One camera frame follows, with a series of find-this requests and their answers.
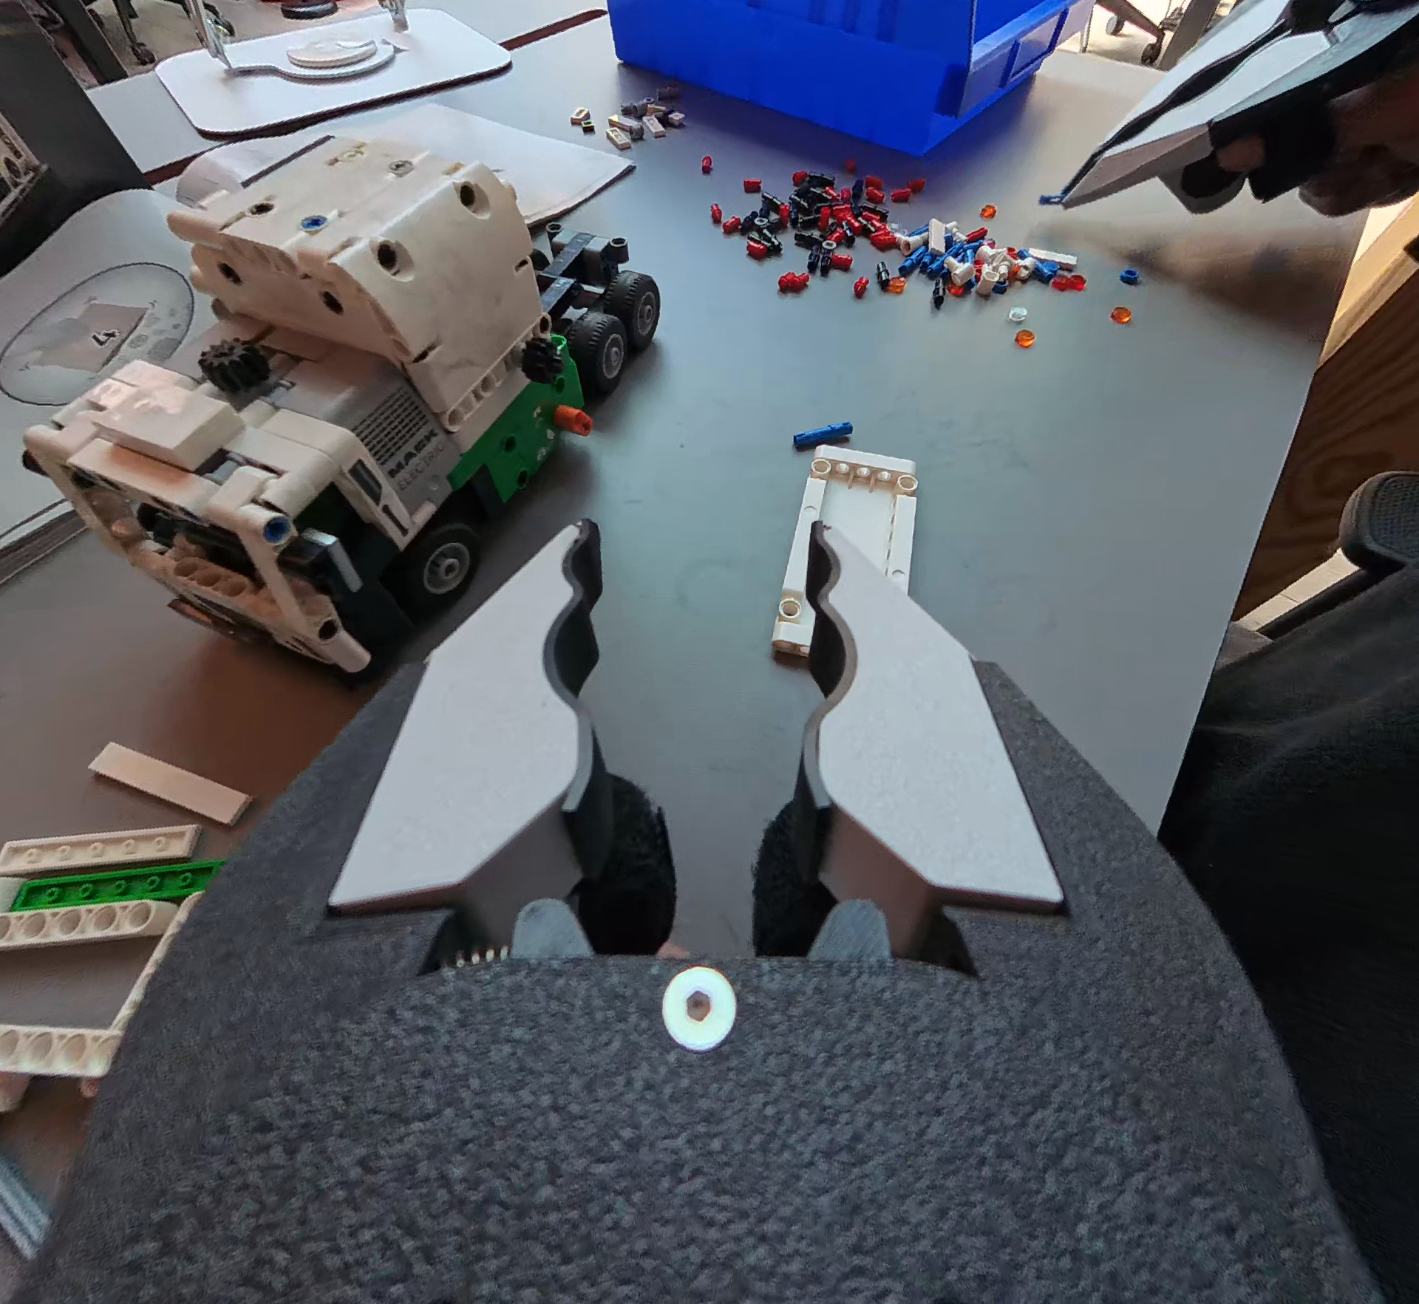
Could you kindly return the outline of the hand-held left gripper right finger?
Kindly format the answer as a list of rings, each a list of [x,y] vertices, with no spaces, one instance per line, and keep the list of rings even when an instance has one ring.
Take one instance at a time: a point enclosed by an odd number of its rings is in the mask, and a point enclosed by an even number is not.
[[[809,535],[815,613],[791,838],[803,876],[865,903],[898,958],[952,907],[1053,916],[1066,891],[968,650],[838,527]]]

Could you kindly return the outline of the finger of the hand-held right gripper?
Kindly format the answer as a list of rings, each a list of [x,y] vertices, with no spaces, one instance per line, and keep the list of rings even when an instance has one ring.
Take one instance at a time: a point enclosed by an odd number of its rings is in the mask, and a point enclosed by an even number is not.
[[[1122,140],[1246,140],[1281,135],[1332,140],[1319,93],[1286,90],[1304,47],[1289,41],[1292,0],[1251,0],[1210,32],[1179,69],[1134,110]]]
[[[1350,89],[1341,33],[1207,36],[1063,186],[1065,209],[1162,182],[1188,210],[1296,191],[1332,159]]]

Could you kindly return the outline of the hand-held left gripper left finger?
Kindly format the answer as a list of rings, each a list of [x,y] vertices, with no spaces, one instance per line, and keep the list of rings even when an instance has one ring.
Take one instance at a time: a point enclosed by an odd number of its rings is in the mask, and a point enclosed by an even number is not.
[[[525,904],[602,873],[611,778],[579,699],[600,593],[600,530],[582,520],[427,656],[331,913],[451,909],[508,943]]]

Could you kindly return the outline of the white lego frame piece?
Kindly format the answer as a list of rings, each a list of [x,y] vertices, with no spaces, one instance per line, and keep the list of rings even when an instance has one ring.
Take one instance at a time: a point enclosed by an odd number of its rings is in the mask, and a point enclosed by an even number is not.
[[[908,592],[919,506],[911,460],[829,445],[817,446],[812,458],[771,634],[771,650],[792,658],[809,655],[817,619],[806,593],[814,524],[838,529]]]
[[[112,1070],[137,1010],[202,894],[3,913],[3,1110],[33,1079]]]

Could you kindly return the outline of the white green lego truck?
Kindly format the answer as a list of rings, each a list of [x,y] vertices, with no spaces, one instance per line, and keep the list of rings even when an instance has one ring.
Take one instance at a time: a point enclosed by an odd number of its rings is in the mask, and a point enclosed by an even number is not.
[[[24,433],[24,466],[187,617],[372,676],[657,335],[624,237],[540,225],[483,162],[331,138],[182,204],[214,323]]]

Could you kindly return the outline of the pile of small lego pieces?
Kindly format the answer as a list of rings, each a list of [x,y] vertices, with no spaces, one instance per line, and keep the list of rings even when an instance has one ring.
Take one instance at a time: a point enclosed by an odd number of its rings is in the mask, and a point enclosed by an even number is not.
[[[940,315],[994,302],[1012,343],[1039,336],[1045,296],[1080,297],[1090,272],[1077,249],[1019,230],[988,198],[959,215],[925,206],[929,180],[869,173],[847,159],[838,173],[796,168],[774,179],[743,177],[702,203],[705,222],[783,300],[811,293],[851,305],[875,297],[926,297]]]

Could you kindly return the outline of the green lego beam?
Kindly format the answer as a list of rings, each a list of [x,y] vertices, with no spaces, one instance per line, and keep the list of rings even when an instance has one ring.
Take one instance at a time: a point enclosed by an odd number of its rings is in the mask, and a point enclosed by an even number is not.
[[[63,909],[130,901],[181,903],[200,894],[223,870],[224,859],[160,865],[122,865],[71,876],[26,880],[9,910]]]

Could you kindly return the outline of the white lego beam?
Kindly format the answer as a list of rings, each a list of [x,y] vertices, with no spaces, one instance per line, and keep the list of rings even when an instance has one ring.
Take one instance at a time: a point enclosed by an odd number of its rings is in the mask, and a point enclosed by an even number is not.
[[[12,838],[2,847],[2,877],[33,880],[89,874],[109,867],[151,865],[191,856],[202,828],[194,823],[95,834]]]

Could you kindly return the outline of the black lego set box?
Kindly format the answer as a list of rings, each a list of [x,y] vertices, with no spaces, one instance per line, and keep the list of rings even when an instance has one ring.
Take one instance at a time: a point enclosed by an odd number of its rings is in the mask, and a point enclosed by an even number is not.
[[[100,198],[146,188],[24,0],[2,0],[2,272]]]

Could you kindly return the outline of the person's right hand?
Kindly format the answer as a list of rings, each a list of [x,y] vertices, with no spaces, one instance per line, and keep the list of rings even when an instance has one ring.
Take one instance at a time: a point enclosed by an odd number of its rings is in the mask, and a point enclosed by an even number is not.
[[[1298,191],[1328,218],[1410,200],[1418,192],[1416,50],[1379,80],[1325,105],[1292,108],[1167,183],[1200,213],[1245,188],[1263,201]]]

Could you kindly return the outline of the tan flat strip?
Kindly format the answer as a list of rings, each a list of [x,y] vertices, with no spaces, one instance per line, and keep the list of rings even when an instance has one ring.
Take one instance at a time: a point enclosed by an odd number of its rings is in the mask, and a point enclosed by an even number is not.
[[[116,742],[107,744],[94,757],[89,771],[97,778],[113,781],[224,828],[235,826],[254,802],[250,793]]]

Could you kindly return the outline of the person's dark clothing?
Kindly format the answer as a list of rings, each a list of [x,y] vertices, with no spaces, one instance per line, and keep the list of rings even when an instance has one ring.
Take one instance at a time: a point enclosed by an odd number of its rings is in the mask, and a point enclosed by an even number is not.
[[[1213,673],[1159,828],[1386,1301],[1418,1298],[1418,572]]]

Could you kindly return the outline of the cluster of grey tan bricks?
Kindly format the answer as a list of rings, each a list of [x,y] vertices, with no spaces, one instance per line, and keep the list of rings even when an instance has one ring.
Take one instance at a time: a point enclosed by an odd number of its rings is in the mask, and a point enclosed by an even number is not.
[[[687,126],[681,98],[681,84],[671,80],[644,96],[621,102],[603,119],[597,119],[590,107],[578,107],[570,114],[570,126],[585,137],[603,137],[617,150],[630,150],[648,140],[665,140]]]

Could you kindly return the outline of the grey paper sheet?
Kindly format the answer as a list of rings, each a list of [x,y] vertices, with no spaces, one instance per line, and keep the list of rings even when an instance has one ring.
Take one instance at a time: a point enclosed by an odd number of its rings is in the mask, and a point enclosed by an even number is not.
[[[558,221],[635,170],[633,162],[564,143],[448,105],[424,104],[360,126],[354,119],[316,125],[289,137],[227,143],[193,159],[175,183],[179,203],[196,207],[239,189],[334,137],[411,144],[450,161],[483,162],[511,186],[531,228]]]

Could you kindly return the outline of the white desk lamp stand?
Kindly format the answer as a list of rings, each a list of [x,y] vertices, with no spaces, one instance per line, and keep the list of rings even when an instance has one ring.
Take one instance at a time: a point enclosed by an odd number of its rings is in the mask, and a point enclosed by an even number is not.
[[[507,72],[505,47],[450,13],[379,0],[381,10],[227,48],[203,0],[184,0],[199,50],[157,65],[196,131],[245,138]]]

